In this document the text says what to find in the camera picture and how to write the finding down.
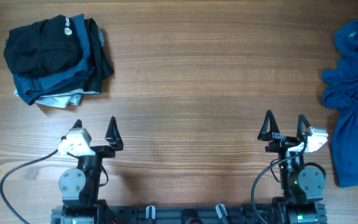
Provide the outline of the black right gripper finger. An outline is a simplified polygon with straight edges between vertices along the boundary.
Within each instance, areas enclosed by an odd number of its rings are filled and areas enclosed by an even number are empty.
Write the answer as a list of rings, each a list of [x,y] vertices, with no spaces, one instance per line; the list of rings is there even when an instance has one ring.
[[[274,141],[280,138],[281,134],[272,110],[267,110],[257,139],[260,141]]]
[[[303,128],[308,129],[310,127],[310,123],[307,120],[306,116],[303,114],[300,114],[298,116],[298,123],[297,123],[297,132],[296,132],[296,137],[303,141],[305,139],[305,134],[303,132]]]

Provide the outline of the blue polo shirt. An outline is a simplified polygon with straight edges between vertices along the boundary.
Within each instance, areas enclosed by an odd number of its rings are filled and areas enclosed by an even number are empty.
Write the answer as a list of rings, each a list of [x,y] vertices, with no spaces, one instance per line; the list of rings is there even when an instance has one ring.
[[[334,34],[334,43],[341,58],[335,69],[322,72],[327,83],[323,106],[340,113],[331,153],[338,186],[358,185],[358,20],[351,21]]]

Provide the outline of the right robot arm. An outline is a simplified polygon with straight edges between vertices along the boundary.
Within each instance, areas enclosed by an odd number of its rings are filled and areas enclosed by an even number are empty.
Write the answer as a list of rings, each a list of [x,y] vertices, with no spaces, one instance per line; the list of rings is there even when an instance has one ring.
[[[326,183],[325,169],[315,162],[305,162],[304,155],[316,152],[328,141],[328,133],[310,125],[306,116],[298,116],[296,136],[284,136],[280,133],[271,110],[265,114],[264,122],[257,136],[266,141],[266,152],[278,154],[255,178],[251,189],[251,206],[255,220],[259,223],[323,223],[326,221],[324,207],[319,203],[323,199]],[[258,208],[255,202],[255,190],[263,175],[278,166],[281,184],[280,197],[274,197],[265,208]]]

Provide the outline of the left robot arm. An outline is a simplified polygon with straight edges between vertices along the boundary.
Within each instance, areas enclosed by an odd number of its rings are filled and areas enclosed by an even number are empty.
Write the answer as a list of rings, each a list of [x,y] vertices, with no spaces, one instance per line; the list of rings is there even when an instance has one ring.
[[[58,152],[78,159],[77,166],[66,170],[58,186],[62,193],[63,207],[51,214],[51,223],[107,224],[119,223],[118,217],[105,200],[98,198],[101,174],[105,173],[103,159],[115,157],[116,151],[123,150],[115,117],[111,117],[104,139],[104,146],[91,146],[91,136],[77,120],[62,137]]]

